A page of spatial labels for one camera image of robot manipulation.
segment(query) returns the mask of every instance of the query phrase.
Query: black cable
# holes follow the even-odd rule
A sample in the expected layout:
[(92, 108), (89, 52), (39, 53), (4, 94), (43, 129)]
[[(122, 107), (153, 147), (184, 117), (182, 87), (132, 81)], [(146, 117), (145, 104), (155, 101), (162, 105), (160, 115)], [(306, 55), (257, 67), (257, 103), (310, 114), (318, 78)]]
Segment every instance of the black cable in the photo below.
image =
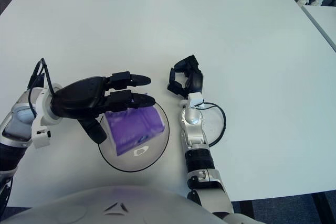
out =
[[(38, 69), (39, 69), (39, 67), (40, 67), (41, 64), (42, 64), (42, 68), (41, 68), (39, 74), (36, 76), (37, 71), (38, 71)], [(32, 111), (32, 113), (34, 115), (34, 118), (36, 118), (37, 114), (36, 114), (36, 111), (33, 108), (33, 105), (32, 105), (30, 97), (32, 96), (31, 92), (32, 92), (33, 88), (35, 87), (35, 84), (36, 84), (37, 80), (40, 78), (43, 70), (46, 73), (46, 77), (47, 77), (47, 82), (48, 82), (50, 93), (51, 93), (51, 95), (55, 95), (55, 92), (54, 92), (54, 89), (53, 89), (53, 85), (51, 84), (51, 80), (50, 80), (50, 75), (49, 75), (47, 64), (46, 64), (44, 58), (41, 58), (37, 62), (36, 66), (35, 66), (35, 69), (33, 71), (32, 77), (30, 78), (30, 81), (29, 81), (29, 84), (28, 84), (28, 88), (29, 88), (28, 103), (29, 103), (30, 110)]]
[(47, 82), (48, 82), (50, 93), (51, 93), (51, 95), (54, 95), (55, 92), (54, 92), (54, 89), (53, 89), (53, 85), (51, 85), (51, 80), (50, 80), (50, 75), (49, 75), (49, 71), (48, 71), (48, 66), (47, 66), (44, 58), (41, 58), (41, 62), (42, 62), (42, 66), (43, 66), (44, 72), (46, 73), (46, 77), (47, 77)]
[(43, 72), (43, 67), (41, 68), (41, 70), (40, 70), (40, 73), (38, 73), (38, 76), (35, 78), (35, 80), (34, 80), (34, 82), (33, 82), (33, 84), (31, 85), (31, 87), (30, 87), (30, 90), (29, 90), (29, 94), (28, 94), (28, 103), (29, 103), (29, 107), (30, 107), (30, 110), (32, 111), (32, 113), (33, 113), (33, 115), (34, 115), (34, 118), (36, 118), (36, 111), (34, 110), (34, 108), (33, 108), (33, 105), (32, 105), (32, 101), (31, 101), (31, 92), (32, 92), (32, 90), (33, 90), (33, 88), (34, 88), (34, 86), (35, 86), (35, 83), (37, 82), (37, 80), (39, 79), (39, 77), (41, 76), (41, 74), (42, 74), (42, 72)]
[(216, 107), (216, 108), (218, 108), (221, 111), (222, 116), (223, 116), (224, 125), (223, 125), (223, 128), (222, 128), (222, 131), (220, 132), (218, 138), (216, 138), (215, 141), (213, 141), (213, 142), (211, 142), (209, 144), (209, 147), (212, 147), (215, 144), (217, 144), (222, 139), (222, 137), (224, 135), (224, 132), (225, 132), (225, 129), (226, 129), (226, 115), (225, 115), (224, 110), (220, 106), (218, 106), (217, 104), (215, 104), (215, 103), (212, 103), (212, 102), (203, 102), (203, 104), (209, 104), (209, 105), (212, 105), (212, 106), (204, 108), (204, 109), (200, 109), (200, 108), (196, 108), (196, 109), (198, 109), (198, 110), (208, 110), (208, 109)]

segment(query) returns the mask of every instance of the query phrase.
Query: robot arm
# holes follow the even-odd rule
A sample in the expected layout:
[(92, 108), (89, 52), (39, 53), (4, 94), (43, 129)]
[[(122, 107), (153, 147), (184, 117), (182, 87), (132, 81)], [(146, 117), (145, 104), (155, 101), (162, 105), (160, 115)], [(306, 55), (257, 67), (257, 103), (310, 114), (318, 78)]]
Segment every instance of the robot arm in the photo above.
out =
[[(188, 77), (184, 88), (175, 81), (175, 72), (183, 72)], [(260, 223), (247, 216), (234, 214), (202, 129), (203, 115), (199, 110), (204, 106), (202, 87), (203, 74), (198, 68), (195, 56), (181, 60), (171, 69), (168, 90), (185, 98), (180, 101), (182, 111), (179, 121), (188, 170), (187, 184), (191, 189), (187, 197), (229, 224)]]
[[(48, 88), (43, 88), (43, 69)], [(106, 111), (153, 106), (154, 98), (121, 90), (150, 82), (148, 77), (122, 72), (110, 77), (91, 77), (62, 88), (58, 84), (51, 84), (44, 59), (39, 61), (30, 78), (28, 90), (0, 125), (0, 213), (8, 201), (10, 188), (7, 184), (13, 178), (19, 161), (31, 143), (36, 148), (49, 145), (50, 125), (58, 124), (61, 118), (77, 119), (93, 141), (102, 143), (107, 137), (95, 118)], [(111, 88), (121, 91), (105, 96), (105, 92)]]

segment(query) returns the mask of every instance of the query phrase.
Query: table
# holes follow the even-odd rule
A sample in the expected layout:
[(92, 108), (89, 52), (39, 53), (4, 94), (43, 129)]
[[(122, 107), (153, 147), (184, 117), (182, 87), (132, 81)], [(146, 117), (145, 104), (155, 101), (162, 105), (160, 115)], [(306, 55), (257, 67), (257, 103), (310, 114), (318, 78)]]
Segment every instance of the table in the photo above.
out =
[[(110, 167), (77, 121), (63, 119), (50, 146), (27, 150), (9, 206), (120, 184), (186, 196), (180, 98), (166, 86), (170, 68), (191, 54), (205, 100), (227, 115), (211, 152), (232, 201), (336, 189), (336, 53), (294, 0), (13, 0), (0, 16), (0, 118), (44, 57), (62, 86), (125, 70), (151, 77), (136, 91), (155, 97), (171, 132), (163, 156), (130, 174)], [(212, 140), (220, 113), (204, 117)]]
[(302, 10), (336, 51), (336, 7), (308, 5)]

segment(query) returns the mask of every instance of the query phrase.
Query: white shoe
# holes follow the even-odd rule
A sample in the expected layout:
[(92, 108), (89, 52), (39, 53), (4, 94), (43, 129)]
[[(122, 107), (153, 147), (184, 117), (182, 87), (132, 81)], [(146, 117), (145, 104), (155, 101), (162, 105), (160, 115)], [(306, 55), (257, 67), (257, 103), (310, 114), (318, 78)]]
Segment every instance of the white shoe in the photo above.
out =
[(302, 6), (306, 5), (306, 4), (308, 4), (308, 3), (309, 3), (309, 0), (298, 0), (296, 3), (297, 3), (300, 7), (302, 7)]
[(311, 3), (310, 5), (314, 5), (314, 6), (321, 6), (322, 3), (320, 3), (318, 0), (315, 0), (313, 3)]

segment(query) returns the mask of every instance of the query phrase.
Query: purple package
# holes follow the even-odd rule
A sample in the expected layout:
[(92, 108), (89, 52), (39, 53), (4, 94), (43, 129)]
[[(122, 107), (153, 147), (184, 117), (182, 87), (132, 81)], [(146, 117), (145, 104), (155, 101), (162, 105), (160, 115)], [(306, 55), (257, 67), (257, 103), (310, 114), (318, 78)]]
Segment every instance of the purple package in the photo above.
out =
[(116, 144), (117, 156), (164, 131), (164, 123), (153, 106), (121, 112), (109, 111), (105, 117)]

